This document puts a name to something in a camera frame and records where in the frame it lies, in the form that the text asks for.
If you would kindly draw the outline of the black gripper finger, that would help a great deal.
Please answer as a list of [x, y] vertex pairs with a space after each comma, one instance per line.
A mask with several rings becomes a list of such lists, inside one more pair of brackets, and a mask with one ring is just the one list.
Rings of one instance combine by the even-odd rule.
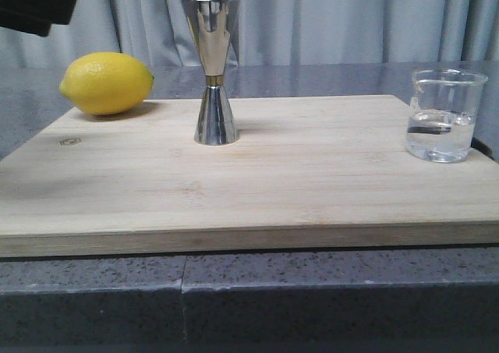
[[1, 26], [40, 37], [70, 23], [77, 0], [1, 0]]

